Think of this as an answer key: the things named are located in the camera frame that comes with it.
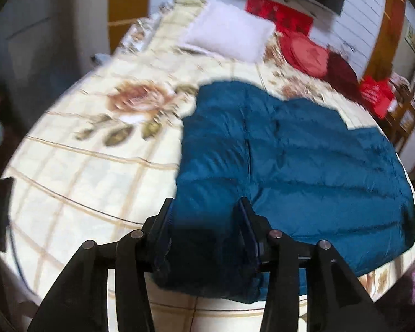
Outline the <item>wooden chair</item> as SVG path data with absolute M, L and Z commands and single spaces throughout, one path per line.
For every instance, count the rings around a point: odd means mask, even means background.
M 415 129 L 415 83 L 409 85 L 392 79 L 389 83 L 395 90 L 396 105 L 385 117 L 383 132 L 400 154 Z

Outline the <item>grey wardrobe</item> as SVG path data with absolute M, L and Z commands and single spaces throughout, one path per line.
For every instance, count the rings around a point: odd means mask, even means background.
M 0 11 L 0 88 L 27 132 L 81 77 L 74 0 L 8 0 Z

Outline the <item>dark red velvet cushion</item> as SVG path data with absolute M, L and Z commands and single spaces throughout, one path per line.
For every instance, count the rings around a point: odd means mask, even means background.
M 347 99 L 360 102 L 357 75 L 340 54 L 329 52 L 327 73 L 323 80 Z

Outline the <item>white square pillow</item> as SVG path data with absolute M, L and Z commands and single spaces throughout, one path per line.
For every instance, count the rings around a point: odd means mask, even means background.
M 259 63 L 275 29 L 270 20 L 232 4 L 208 0 L 201 13 L 180 36 L 178 46 L 196 53 Z

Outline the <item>floral checked bedspread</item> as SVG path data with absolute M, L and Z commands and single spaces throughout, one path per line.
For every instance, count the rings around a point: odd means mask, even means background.
M 47 295 L 81 242 L 113 242 L 176 196 L 183 120 L 195 112 L 203 85 L 245 82 L 279 100 L 303 98 L 336 110 L 351 130 L 378 128 L 363 107 L 291 67 L 279 32 L 256 64 L 182 50 L 178 38 L 205 6 L 202 0 L 176 0 L 143 51 L 116 53 L 66 92 L 10 160 L 4 174 L 15 180 L 15 246 L 1 259 L 26 277 L 36 296 Z M 415 243 L 360 281 L 378 300 L 413 262 Z

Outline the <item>red shopping bag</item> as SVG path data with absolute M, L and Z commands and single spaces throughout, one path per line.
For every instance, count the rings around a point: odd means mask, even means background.
M 366 76 L 358 90 L 362 106 L 374 117 L 384 119 L 395 98 L 389 78 L 375 80 L 371 76 Z

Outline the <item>red heart-shaped cushion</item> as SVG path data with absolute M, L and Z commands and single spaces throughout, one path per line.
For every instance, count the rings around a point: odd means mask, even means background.
M 300 32 L 290 32 L 279 39 L 285 60 L 300 72 L 322 78 L 328 72 L 329 51 Z

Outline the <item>blue puffer jacket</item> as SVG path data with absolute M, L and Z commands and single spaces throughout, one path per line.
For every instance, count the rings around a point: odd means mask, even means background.
M 358 276 L 415 243 L 415 202 L 393 146 L 378 128 L 349 129 L 336 110 L 213 82 L 183 120 L 181 151 L 171 246 L 153 275 L 164 289 L 266 298 L 269 276 L 247 256 L 233 215 L 243 197 L 296 241 L 330 241 Z

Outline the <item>red banner with characters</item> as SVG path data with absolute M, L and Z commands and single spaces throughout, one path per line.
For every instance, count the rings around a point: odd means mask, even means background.
M 313 25 L 313 17 L 272 0 L 247 0 L 245 10 L 272 21 L 281 33 L 297 32 L 308 36 Z

